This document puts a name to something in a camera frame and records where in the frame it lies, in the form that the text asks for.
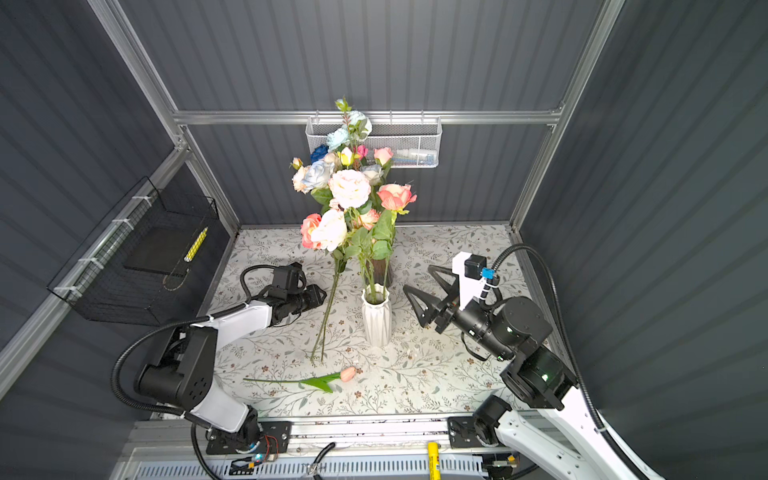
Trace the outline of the coral red rose stem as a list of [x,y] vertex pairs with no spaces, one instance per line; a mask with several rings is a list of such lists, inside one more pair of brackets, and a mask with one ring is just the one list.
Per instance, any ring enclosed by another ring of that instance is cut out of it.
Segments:
[[302,222],[300,232],[302,236],[302,246],[311,250],[322,249],[322,243],[312,239],[313,232],[319,227],[322,221],[320,214],[313,213],[308,215]]

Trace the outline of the peach spray rose stem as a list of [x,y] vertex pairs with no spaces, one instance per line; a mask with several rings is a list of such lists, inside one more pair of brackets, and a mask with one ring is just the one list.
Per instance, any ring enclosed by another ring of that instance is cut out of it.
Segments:
[[370,231],[374,228],[376,223],[380,219],[380,212],[376,209],[371,208],[366,213],[361,214],[356,219],[356,226],[358,228],[365,228],[366,230]]

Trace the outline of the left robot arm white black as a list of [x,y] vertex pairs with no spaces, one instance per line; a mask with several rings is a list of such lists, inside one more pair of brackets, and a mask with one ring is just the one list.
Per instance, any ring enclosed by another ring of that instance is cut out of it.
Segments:
[[262,432],[256,411],[235,399],[215,374],[216,354],[253,332],[323,305],[327,293],[310,284],[302,265],[255,265],[240,275],[245,301],[156,334],[134,391],[208,430],[229,452],[267,452],[276,442]]

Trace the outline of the pale blue white rose stem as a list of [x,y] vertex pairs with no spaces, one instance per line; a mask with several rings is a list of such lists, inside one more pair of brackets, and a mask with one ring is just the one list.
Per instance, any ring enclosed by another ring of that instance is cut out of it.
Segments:
[[328,184],[335,169],[334,163],[324,160],[314,162],[305,168],[304,176],[298,182],[300,190],[303,193],[309,193],[323,207],[328,207],[332,198]]

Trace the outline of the cream white rose stem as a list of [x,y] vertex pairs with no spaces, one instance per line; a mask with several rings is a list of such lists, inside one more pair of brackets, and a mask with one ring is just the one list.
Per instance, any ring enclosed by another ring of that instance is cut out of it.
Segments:
[[335,299],[340,275],[345,268],[345,254],[343,245],[348,233],[345,214],[338,209],[329,209],[321,217],[317,228],[310,235],[310,239],[317,243],[322,250],[328,253],[332,260],[332,285],[327,297],[323,319],[320,325],[317,339],[311,353],[311,362],[322,363],[325,359],[325,342],[332,305]]

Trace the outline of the pink tulip stem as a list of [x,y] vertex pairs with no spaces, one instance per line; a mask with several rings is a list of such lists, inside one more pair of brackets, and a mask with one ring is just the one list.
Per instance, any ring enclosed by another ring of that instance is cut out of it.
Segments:
[[271,383],[271,384],[299,384],[319,389],[325,393],[332,393],[331,383],[334,381],[350,382],[357,375],[356,367],[347,367],[340,372],[331,373],[323,376],[314,376],[304,379],[256,379],[244,378],[244,381],[251,383]]

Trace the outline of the deep pink rose stem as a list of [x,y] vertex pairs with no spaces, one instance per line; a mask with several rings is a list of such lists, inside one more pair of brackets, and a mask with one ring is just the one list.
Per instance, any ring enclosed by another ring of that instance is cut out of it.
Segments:
[[410,184],[389,183],[376,192],[380,204],[380,219],[371,230],[371,240],[387,240],[394,251],[395,224],[397,218],[408,214],[407,207],[414,203],[417,195]]

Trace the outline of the pink carnation flower stem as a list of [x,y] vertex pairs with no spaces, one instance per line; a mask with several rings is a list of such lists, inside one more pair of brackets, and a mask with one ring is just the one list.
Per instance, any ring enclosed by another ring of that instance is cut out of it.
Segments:
[[337,170],[331,176],[328,186],[332,193],[329,209],[338,209],[344,212],[347,223],[347,237],[343,245],[345,263],[356,258],[360,264],[361,277],[365,288],[374,290],[374,285],[365,283],[365,275],[362,268],[362,257],[365,244],[371,240],[371,230],[358,228],[356,219],[366,213],[373,206],[373,187],[369,177],[361,171],[360,159],[355,158],[356,152],[344,148],[335,153]]

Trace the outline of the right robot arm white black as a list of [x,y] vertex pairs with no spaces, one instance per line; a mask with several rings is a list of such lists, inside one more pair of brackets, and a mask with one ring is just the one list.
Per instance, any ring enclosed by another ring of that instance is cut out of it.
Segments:
[[499,279],[489,268],[451,270],[431,266],[429,274],[445,295],[439,298],[413,286],[403,293],[423,327],[443,332],[455,326],[489,357],[504,362],[504,386],[530,410],[550,421],[569,443],[562,447],[496,394],[469,417],[449,419],[451,444],[507,447],[529,458],[557,479],[655,479],[657,473],[626,444],[613,437],[601,416],[586,404],[575,372],[544,342],[553,331],[530,298],[486,298]]

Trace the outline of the white green peony stem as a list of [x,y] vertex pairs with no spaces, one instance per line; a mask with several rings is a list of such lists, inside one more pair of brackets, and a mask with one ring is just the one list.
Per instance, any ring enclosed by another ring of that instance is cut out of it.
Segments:
[[335,106],[341,114],[341,126],[326,136],[328,150],[340,152],[349,148],[356,152],[371,134],[372,122],[364,113],[355,110],[344,97],[337,99]]

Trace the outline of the light pink rose stem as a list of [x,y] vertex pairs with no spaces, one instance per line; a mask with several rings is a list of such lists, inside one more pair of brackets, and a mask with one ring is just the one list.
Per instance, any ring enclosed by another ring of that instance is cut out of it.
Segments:
[[382,167],[387,167],[393,158],[393,151],[389,147],[374,150],[374,159]]

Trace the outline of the white peony flower stem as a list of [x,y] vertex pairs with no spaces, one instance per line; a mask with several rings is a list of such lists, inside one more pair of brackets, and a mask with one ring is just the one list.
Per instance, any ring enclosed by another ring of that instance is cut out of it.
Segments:
[[300,193],[307,193],[309,187],[304,183],[304,179],[308,173],[309,168],[305,166],[302,160],[298,157],[294,157],[290,166],[295,170],[292,177],[292,185],[295,191]]

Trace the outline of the white ribbed ceramic vase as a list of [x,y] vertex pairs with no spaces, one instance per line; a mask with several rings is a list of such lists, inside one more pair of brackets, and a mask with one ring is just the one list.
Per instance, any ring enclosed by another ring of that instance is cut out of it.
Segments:
[[366,287],[361,295],[362,319],[367,341],[374,347],[389,344],[392,334],[392,310],[389,291],[381,284]]

